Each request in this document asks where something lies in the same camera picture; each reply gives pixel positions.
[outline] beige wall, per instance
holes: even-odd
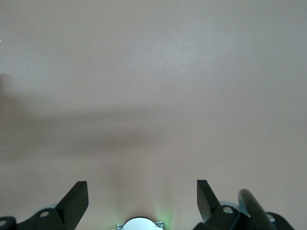
[[[0,216],[87,180],[78,230],[201,221],[196,180],[306,229],[307,2],[0,1]]]

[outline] bolt hole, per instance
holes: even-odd
[[[223,208],[223,211],[224,211],[225,213],[228,213],[228,214],[233,214],[233,210],[232,210],[231,207],[224,207],[224,208]]]
[[[4,226],[7,224],[6,220],[0,220],[0,227]]]
[[[270,222],[275,222],[275,218],[272,215],[270,214],[267,214],[267,215],[268,215]]]
[[[49,215],[48,211],[42,212],[41,214],[39,214],[39,217],[46,217]]]

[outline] black mounting bracket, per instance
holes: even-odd
[[[221,205],[206,180],[197,181],[197,205],[203,223],[194,230],[294,230],[280,215],[264,212],[247,189],[239,192],[239,208]]]
[[[87,183],[79,181],[55,208],[40,210],[18,224],[14,217],[0,217],[0,230],[74,230],[87,207]]]

